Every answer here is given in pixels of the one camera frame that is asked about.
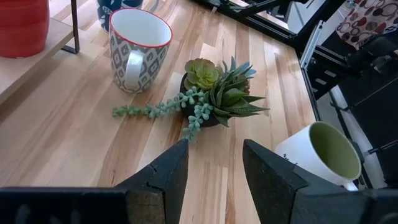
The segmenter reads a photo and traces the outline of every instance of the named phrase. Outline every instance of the patterned mug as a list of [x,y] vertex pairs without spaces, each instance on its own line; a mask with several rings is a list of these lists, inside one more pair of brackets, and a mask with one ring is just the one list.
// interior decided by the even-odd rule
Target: patterned mug
[[131,8],[114,12],[109,24],[114,82],[129,93],[146,91],[172,41],[170,26],[150,12]]
[[122,8],[137,8],[142,6],[142,0],[97,0],[97,14],[101,27],[109,31],[109,17],[112,12]]

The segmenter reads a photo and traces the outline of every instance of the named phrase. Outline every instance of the patterned fabric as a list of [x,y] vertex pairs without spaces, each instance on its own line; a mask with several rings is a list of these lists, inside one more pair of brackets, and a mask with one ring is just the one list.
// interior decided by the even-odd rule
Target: patterned fabric
[[362,0],[336,28],[340,38],[357,50],[367,37],[398,24],[398,0]]
[[[109,32],[109,39],[112,73],[117,86],[129,93],[142,93],[149,89],[159,73],[164,58],[166,58],[169,45],[164,47],[141,47],[123,40],[112,29]],[[124,77],[127,61],[132,50],[138,50],[144,54],[139,81],[135,89],[126,87]]]
[[112,12],[128,7],[140,9],[141,6],[142,0],[97,0],[98,20],[101,23],[101,27],[108,32],[109,17],[111,16]]

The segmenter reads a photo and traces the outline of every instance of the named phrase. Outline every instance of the black pot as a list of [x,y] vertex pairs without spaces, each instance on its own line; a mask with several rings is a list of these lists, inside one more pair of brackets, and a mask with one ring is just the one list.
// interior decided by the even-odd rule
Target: black pot
[[[181,93],[186,93],[188,90],[185,88],[184,86],[184,81],[187,78],[187,73],[182,77],[181,80],[181,84],[180,84],[180,92]],[[187,106],[185,108],[181,107],[181,112],[184,115],[184,117],[186,117],[188,119],[189,116],[194,116],[194,110],[195,110],[195,104],[191,105],[189,104],[189,102],[186,102]],[[213,112],[210,113],[209,115],[209,119],[208,120],[203,120],[203,123],[200,125],[200,127],[212,127],[212,126],[216,126],[217,124],[219,124],[220,122],[216,119],[216,117],[214,116]]]

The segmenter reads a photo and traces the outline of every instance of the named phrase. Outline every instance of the plant pot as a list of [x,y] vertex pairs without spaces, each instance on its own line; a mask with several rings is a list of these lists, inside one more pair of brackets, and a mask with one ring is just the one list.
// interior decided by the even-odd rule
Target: plant pot
[[97,0],[97,14],[101,27],[109,32],[109,17],[112,12],[124,8],[140,9],[142,0]]
[[49,32],[48,0],[0,2],[0,56],[30,57],[43,51]]
[[[180,92],[184,93],[184,94],[188,91],[185,88],[185,86],[184,86],[184,81],[187,78],[187,75],[188,74],[185,74],[182,77],[181,84],[180,84]],[[186,117],[187,119],[188,119],[189,116],[191,116],[191,115],[194,116],[195,115],[194,110],[195,110],[195,105],[190,105],[188,102],[187,102],[187,106],[185,108],[181,107],[181,112],[184,115],[184,117]],[[203,123],[200,125],[200,127],[204,127],[204,128],[205,127],[212,127],[212,126],[216,126],[219,123],[220,122],[216,119],[216,117],[214,116],[213,112],[211,112],[210,115],[209,115],[209,119],[208,120],[203,120]]]

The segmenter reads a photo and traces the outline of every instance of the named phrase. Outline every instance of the red rim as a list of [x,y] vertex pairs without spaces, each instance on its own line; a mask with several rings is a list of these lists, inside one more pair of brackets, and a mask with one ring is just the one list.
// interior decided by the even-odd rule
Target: red rim
[[[125,37],[123,37],[122,35],[120,35],[120,34],[113,28],[113,26],[112,26],[112,17],[113,17],[113,14],[115,14],[115,13],[117,13],[117,12],[119,12],[119,11],[122,11],[122,10],[140,10],[140,11],[146,12],[146,13],[148,13],[148,14],[151,14],[151,15],[153,15],[153,16],[155,16],[155,17],[158,17],[160,20],[162,20],[162,21],[167,25],[167,27],[169,27],[170,33],[171,33],[170,40],[167,41],[165,44],[152,46],[152,45],[138,44],[138,43],[135,43],[135,42],[133,42],[133,41],[131,41],[131,40],[126,39]],[[132,44],[135,44],[135,45],[138,45],[138,46],[141,46],[141,47],[152,47],[152,48],[155,48],[155,47],[164,47],[164,46],[168,45],[168,44],[172,41],[172,39],[173,39],[173,31],[172,31],[172,28],[166,23],[166,21],[164,21],[164,20],[163,20],[162,18],[160,18],[159,16],[156,16],[155,14],[153,14],[153,13],[151,13],[151,12],[148,12],[148,11],[145,11],[145,10],[142,10],[142,9],[136,9],[136,8],[118,9],[118,10],[112,12],[111,17],[109,18],[109,24],[110,24],[111,29],[113,30],[113,32],[115,32],[115,34],[117,34],[120,38],[122,38],[123,40],[125,40],[125,41],[127,41],[127,42],[129,42],[129,43],[132,43]]]

